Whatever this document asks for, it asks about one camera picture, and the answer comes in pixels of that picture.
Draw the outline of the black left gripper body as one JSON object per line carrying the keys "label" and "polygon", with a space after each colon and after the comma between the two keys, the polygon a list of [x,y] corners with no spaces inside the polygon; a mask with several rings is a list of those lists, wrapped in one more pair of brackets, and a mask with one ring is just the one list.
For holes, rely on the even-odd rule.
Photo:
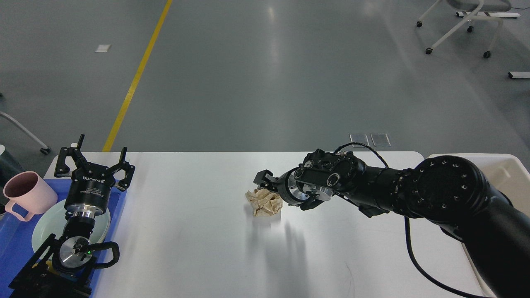
{"label": "black left gripper body", "polygon": [[67,212],[85,209],[94,211],[96,216],[106,213],[111,188],[115,183],[107,170],[107,166],[89,164],[86,168],[79,167],[72,172],[72,183],[64,205]]}

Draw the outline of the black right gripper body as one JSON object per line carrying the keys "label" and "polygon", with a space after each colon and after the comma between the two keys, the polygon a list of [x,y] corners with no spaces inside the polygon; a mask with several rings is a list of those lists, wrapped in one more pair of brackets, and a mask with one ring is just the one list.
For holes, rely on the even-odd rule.
{"label": "black right gripper body", "polygon": [[310,207],[312,201],[308,194],[299,190],[297,181],[294,179],[296,170],[296,168],[292,168],[277,179],[278,194],[289,206]]}

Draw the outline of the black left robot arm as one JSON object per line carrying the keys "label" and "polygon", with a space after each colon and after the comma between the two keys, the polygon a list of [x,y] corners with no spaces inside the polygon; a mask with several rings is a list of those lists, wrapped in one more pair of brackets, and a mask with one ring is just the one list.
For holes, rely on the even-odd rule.
{"label": "black left robot arm", "polygon": [[127,147],[113,166],[87,161],[81,151],[84,135],[70,147],[62,147],[54,176],[71,179],[64,201],[62,234],[49,234],[8,285],[12,298],[88,298],[89,277],[98,269],[116,264],[120,249],[113,241],[91,241],[95,225],[108,209],[112,189],[126,191],[135,166],[127,159]]}

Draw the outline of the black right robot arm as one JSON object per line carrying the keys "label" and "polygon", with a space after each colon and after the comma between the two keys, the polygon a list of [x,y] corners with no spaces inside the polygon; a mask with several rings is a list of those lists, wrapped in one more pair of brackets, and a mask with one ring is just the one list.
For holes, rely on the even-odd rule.
{"label": "black right robot arm", "polygon": [[258,172],[254,184],[303,211],[339,196],[369,218],[389,212],[403,216],[407,252],[418,272],[447,292],[473,297],[434,279],[419,265],[412,249],[410,219],[424,218],[465,245],[496,297],[528,298],[529,217],[473,162],[439,155],[415,168],[383,165],[368,166],[344,146],[333,152],[317,149],[280,177],[269,170]]}

